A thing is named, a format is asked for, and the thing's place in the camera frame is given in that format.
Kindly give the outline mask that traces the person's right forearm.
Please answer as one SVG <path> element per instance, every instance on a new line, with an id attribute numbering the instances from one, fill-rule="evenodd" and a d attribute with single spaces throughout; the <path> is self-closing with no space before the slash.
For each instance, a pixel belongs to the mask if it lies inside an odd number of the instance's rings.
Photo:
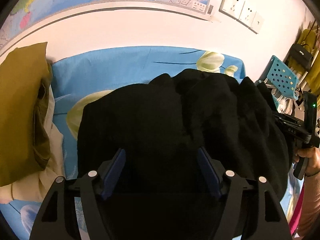
<path id="1" fill-rule="evenodd" d="M 319 172 L 304 179 L 302 213 L 298 224 L 298 235 L 304 237 L 319 216 Z"/>

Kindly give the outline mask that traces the person's right hand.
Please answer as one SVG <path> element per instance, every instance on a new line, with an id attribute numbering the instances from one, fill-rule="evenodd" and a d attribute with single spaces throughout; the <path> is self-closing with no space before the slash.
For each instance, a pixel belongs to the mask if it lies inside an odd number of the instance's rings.
<path id="1" fill-rule="evenodd" d="M 316 175 L 320 169 L 319 149 L 316 147 L 296 149 L 293 155 L 293 162 L 298 163 L 302 158 L 308 159 L 305 175 L 308 177 Z"/>

